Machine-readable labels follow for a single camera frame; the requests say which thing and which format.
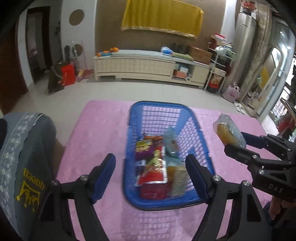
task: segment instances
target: yellow curtain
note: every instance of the yellow curtain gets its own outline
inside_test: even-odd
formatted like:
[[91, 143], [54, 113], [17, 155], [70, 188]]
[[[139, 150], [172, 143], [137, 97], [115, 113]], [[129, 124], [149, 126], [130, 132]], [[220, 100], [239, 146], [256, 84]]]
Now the yellow curtain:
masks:
[[204, 12], [176, 0], [127, 0], [121, 30], [142, 29], [197, 38]]

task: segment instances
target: finger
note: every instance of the finger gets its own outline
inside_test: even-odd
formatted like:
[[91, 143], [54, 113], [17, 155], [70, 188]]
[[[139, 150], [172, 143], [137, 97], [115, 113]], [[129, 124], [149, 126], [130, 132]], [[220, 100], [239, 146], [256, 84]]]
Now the finger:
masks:
[[272, 220], [274, 220], [275, 216], [281, 211], [281, 203], [282, 200], [277, 197], [272, 197], [270, 207], [269, 207], [269, 215]]
[[281, 206], [284, 208], [290, 208], [290, 207], [294, 207], [296, 205], [296, 202], [288, 202], [283, 200], [281, 203]]

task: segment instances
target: pink table surface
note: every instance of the pink table surface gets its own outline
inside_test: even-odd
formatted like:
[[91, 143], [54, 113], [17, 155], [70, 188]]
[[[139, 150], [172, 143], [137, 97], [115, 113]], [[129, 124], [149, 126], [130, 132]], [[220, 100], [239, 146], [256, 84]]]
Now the pink table surface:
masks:
[[[122, 191], [123, 162], [125, 158], [127, 123], [132, 102], [90, 101], [82, 111], [71, 134], [61, 161], [57, 179], [61, 182], [75, 181], [98, 166], [108, 153], [116, 156], [116, 168], [104, 196], [94, 208], [110, 240], [192, 240], [203, 218], [206, 204], [168, 211], [145, 212], [132, 207]], [[213, 131], [221, 112], [192, 108], [200, 123], [212, 157], [215, 172], [226, 181], [241, 183], [252, 181], [247, 166], [227, 157], [224, 146]], [[230, 114], [240, 131], [255, 135], [266, 135], [254, 118], [242, 114]], [[248, 149], [262, 158], [275, 158], [266, 150]], [[255, 190], [262, 205], [271, 196]], [[73, 227], [78, 240], [84, 240], [78, 222], [75, 204], [69, 201]], [[218, 237], [225, 234], [231, 212], [231, 201], [227, 201], [223, 222]]]

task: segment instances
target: dark wooden door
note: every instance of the dark wooden door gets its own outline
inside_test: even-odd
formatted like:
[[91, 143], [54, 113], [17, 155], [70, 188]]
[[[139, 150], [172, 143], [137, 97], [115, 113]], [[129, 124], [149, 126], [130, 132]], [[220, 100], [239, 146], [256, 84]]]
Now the dark wooden door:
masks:
[[0, 45], [0, 109], [7, 114], [18, 99], [28, 92], [17, 52], [16, 24]]

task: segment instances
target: pink handbag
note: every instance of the pink handbag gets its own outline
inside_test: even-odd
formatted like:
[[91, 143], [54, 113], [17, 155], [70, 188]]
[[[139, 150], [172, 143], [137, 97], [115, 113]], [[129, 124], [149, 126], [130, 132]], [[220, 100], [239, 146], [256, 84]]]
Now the pink handbag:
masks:
[[240, 96], [239, 90], [233, 86], [228, 86], [228, 88], [223, 93], [223, 98], [229, 102], [234, 102]]

